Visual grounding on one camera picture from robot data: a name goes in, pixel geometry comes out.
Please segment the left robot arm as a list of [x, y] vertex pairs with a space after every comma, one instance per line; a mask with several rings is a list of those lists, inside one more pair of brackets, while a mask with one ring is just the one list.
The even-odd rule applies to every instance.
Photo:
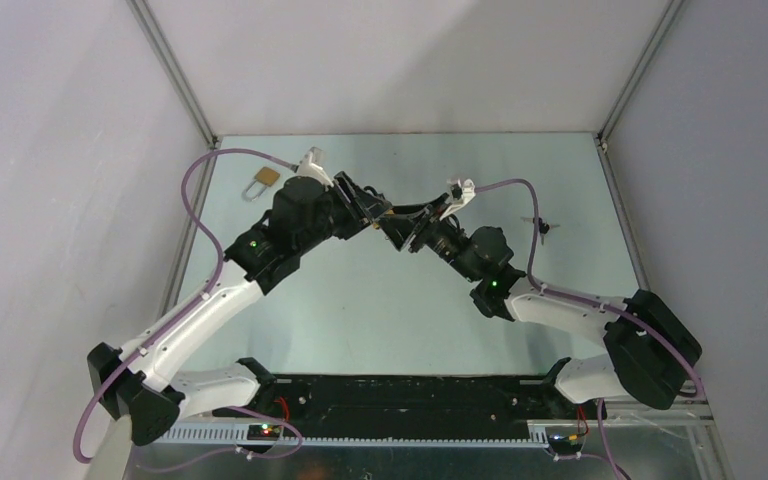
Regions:
[[255, 360], [196, 374], [186, 360], [228, 320], [296, 272], [322, 242], [348, 240], [392, 208], [372, 188], [339, 173], [328, 183], [294, 176], [273, 195], [263, 216], [226, 249], [204, 285], [138, 337], [115, 348], [101, 342], [87, 356], [101, 405], [131, 421], [130, 440], [145, 446], [181, 418], [241, 406], [264, 416], [276, 403], [270, 375]]

